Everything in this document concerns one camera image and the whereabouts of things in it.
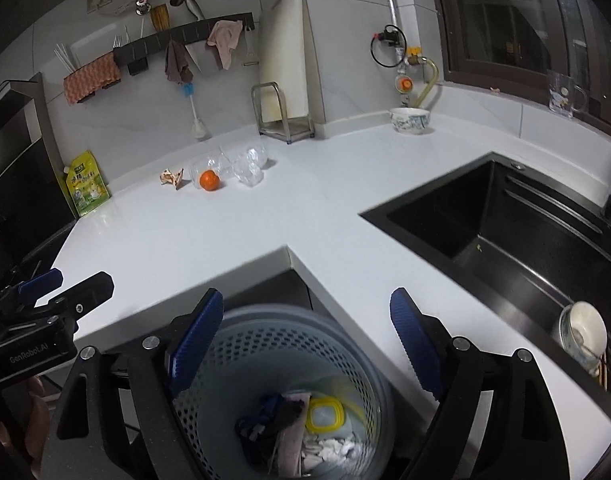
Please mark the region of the person left hand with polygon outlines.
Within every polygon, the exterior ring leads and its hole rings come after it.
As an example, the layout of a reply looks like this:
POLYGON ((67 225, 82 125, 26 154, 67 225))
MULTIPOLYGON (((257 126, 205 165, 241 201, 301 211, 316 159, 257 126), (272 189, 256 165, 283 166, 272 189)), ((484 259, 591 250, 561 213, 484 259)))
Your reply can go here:
POLYGON ((51 415, 38 376, 0 390, 0 479, 39 479, 51 415))

